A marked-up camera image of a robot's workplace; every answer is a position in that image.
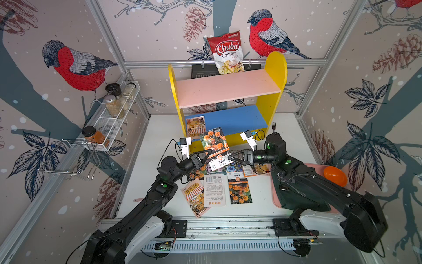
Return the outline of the white text seed bag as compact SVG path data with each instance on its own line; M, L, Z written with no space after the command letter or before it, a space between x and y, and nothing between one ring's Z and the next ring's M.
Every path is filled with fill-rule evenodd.
M204 177L205 207L222 207L225 200L225 177L223 174L208 174Z

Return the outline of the pink shop seed bag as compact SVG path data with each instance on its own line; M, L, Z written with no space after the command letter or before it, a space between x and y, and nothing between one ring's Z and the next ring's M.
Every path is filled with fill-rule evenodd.
M199 179L189 182L181 192L196 218L200 218L209 210L204 204L204 186Z

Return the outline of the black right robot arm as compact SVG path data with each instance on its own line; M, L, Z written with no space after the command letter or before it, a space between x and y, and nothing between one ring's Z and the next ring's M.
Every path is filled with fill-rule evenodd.
M361 195L319 175L314 168L290 156L281 135L268 135L263 150L241 150L228 157L243 166L270 164L271 177L282 208L301 214L305 210L330 211L334 207L345 220L340 223L346 239L360 251L371 253L388 229L379 200Z

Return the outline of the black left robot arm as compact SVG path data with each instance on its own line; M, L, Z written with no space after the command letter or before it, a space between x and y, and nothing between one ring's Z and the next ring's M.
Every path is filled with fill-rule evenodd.
M127 264L151 239L168 234L172 216L162 209L176 194L177 180L203 167L213 153L199 151L180 162L173 156L163 158L143 200L117 224L90 236L81 263Z

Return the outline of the shop picture seed bag top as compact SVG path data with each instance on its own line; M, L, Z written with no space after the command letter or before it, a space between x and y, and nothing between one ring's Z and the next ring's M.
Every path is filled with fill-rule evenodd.
M252 171L254 175L264 175L264 176L270 176L271 174L271 164L254 164Z

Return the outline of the orange back-side seed bag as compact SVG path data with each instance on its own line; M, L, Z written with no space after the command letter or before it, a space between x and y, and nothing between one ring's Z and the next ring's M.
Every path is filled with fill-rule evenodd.
M242 166L244 177L253 177L255 172L252 166Z

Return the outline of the marigold seed bag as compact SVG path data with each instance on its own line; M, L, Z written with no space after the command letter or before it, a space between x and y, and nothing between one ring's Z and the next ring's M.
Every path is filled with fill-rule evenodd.
M217 171L232 163L229 160L230 148L221 127L202 133L200 140L203 148L212 152L208 157L211 171Z
M207 174L207 166L204 165L200 169L197 169L194 172L189 174L189 181L192 181L195 179L203 180L206 174Z
M244 177L242 172L228 173L227 181L229 187L230 203L232 205L247 203L251 204L253 202L248 179Z

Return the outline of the blue flower seed bag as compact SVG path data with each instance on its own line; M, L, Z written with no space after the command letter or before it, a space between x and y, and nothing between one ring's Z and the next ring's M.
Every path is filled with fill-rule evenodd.
M227 173L240 173L240 172L243 172L243 167L242 165L236 162L232 162L231 164L225 167L225 171Z

